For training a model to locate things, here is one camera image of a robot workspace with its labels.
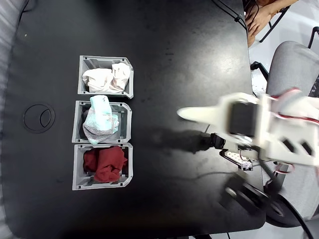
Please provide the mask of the person's hand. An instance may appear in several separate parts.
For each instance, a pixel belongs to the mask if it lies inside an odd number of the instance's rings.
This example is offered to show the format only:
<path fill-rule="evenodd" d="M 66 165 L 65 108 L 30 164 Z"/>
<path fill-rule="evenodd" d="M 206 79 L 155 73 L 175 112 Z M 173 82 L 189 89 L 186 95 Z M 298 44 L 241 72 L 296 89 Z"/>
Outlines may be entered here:
<path fill-rule="evenodd" d="M 248 28 L 248 47 L 251 47 L 255 41 L 256 35 L 271 20 L 271 13 L 266 6 L 254 5 L 250 7 L 245 15 L 245 23 Z"/>

